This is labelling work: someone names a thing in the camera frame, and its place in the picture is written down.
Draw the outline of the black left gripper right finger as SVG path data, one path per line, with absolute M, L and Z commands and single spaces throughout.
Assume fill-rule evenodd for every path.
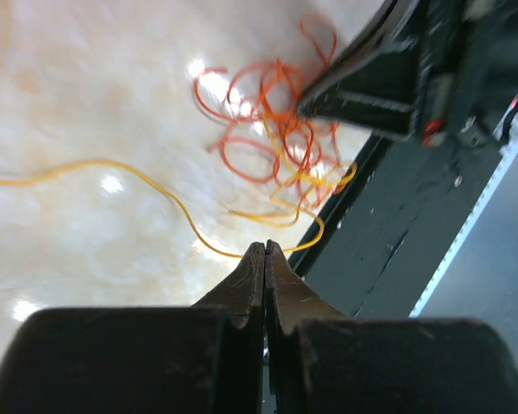
M 280 413 L 518 413 L 518 368 L 488 324 L 346 317 L 274 241 L 264 280 Z

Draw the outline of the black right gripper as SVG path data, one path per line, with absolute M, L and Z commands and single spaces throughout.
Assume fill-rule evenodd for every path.
M 518 132 L 518 1 L 386 1 L 297 110 L 391 141 L 507 145 Z

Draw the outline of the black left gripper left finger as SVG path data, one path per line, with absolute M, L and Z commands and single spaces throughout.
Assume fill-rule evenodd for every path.
M 53 308 L 0 363 L 0 413 L 257 413 L 265 247 L 189 307 Z

